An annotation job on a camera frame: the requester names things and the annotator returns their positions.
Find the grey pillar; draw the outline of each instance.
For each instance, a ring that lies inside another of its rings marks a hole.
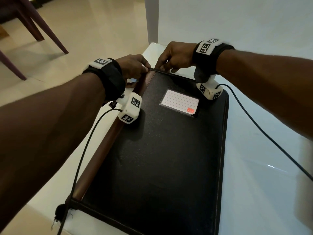
[[[159,40],[159,0],[145,0],[148,29],[148,41],[158,43]]]

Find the forearm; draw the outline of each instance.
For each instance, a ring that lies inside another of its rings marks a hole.
[[[313,138],[313,61],[225,50],[216,70],[254,102]]]
[[[87,73],[0,108],[0,231],[84,139],[104,99]]]

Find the hand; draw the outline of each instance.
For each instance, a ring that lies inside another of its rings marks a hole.
[[[134,87],[135,82],[127,84],[127,79],[139,79],[142,74],[148,72],[150,63],[142,55],[127,55],[116,59],[122,69],[123,77],[126,81],[126,87]]]
[[[196,43],[170,42],[159,57],[155,68],[162,71],[177,72],[180,68],[195,66],[193,63]]]

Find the maroon plastic chair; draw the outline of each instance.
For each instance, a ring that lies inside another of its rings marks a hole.
[[[65,53],[68,51],[55,36],[49,26],[38,14],[36,9],[28,0],[0,0],[0,10],[5,9],[11,13],[14,13],[16,17],[22,22],[22,24],[28,29],[28,31],[34,36],[37,41],[44,40],[44,37],[36,27],[33,20],[38,24],[40,28],[55,42],[55,44]],[[26,77],[15,67],[15,65],[0,51],[0,61],[6,65],[15,75],[20,79],[26,80]]]

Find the label card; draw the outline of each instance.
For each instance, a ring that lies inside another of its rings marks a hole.
[[[161,106],[165,106],[188,115],[196,113],[198,104],[199,99],[169,89],[166,91],[160,103]]]

